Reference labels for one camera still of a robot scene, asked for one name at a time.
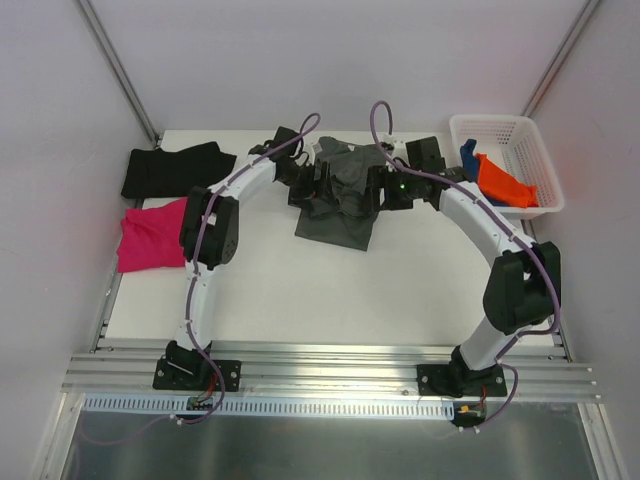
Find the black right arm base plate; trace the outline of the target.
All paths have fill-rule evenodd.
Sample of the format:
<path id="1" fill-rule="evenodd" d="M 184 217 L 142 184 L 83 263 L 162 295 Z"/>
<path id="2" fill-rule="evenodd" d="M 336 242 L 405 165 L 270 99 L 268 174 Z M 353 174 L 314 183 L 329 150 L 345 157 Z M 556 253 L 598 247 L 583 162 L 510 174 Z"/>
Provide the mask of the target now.
<path id="1" fill-rule="evenodd" d="M 469 370 L 464 363 L 418 364 L 416 381 L 421 396 L 507 396 L 503 369 L 498 365 L 476 371 Z"/>

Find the grey t shirt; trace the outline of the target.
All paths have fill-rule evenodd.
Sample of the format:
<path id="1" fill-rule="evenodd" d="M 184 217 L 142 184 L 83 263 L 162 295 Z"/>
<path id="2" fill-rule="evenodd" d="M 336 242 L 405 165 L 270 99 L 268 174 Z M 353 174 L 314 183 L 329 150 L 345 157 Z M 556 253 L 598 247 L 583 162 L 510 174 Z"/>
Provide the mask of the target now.
<path id="1" fill-rule="evenodd" d="M 377 214 L 362 211 L 361 202 L 367 171 L 385 164 L 374 145 L 354 145 L 331 136 L 323 136 L 323 152 L 315 162 L 330 163 L 335 199 L 314 202 L 311 208 L 300 208 L 295 229 L 299 238 L 367 251 Z"/>

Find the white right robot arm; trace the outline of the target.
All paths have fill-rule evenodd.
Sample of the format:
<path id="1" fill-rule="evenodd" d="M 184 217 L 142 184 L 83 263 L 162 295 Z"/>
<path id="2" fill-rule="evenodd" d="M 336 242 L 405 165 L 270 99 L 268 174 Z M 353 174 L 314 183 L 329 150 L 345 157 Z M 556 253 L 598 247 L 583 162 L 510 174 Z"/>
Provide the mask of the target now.
<path id="1" fill-rule="evenodd" d="M 376 141 L 386 165 L 367 174 L 365 206 L 374 211 L 412 208 L 422 200 L 454 222 L 490 266 L 484 316 L 448 363 L 426 377 L 429 391 L 454 398 L 477 395 L 499 373 L 502 357 L 560 310 L 560 252 L 518 232 L 462 167 L 446 166 L 436 138 Z"/>

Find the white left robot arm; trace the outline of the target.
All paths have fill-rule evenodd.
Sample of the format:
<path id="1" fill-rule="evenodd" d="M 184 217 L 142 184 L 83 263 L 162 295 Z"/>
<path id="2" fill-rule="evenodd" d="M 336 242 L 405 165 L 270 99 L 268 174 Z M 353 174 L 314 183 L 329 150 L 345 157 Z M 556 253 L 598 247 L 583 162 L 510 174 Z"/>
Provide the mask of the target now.
<path id="1" fill-rule="evenodd" d="M 298 148 L 314 129 L 278 128 L 237 171 L 189 193 L 179 235 L 187 261 L 185 315 L 158 363 L 156 389 L 204 389 L 224 378 L 210 356 L 213 314 L 220 278 L 239 246 L 240 209 L 272 183 L 293 186 L 301 178 Z"/>

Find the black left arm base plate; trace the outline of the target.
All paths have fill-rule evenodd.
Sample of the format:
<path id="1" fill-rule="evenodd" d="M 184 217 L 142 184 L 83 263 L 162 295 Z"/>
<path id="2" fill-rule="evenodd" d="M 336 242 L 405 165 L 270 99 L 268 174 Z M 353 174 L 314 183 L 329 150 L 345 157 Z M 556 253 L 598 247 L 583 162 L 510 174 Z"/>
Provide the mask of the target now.
<path id="1" fill-rule="evenodd" d="M 219 375 L 209 362 L 199 358 L 186 366 L 180 366 L 167 358 L 156 365 L 152 388 L 158 391 L 206 391 L 214 382 L 214 391 L 221 391 L 221 382 L 227 392 L 237 392 L 240 387 L 242 363 L 238 360 L 215 360 Z"/>

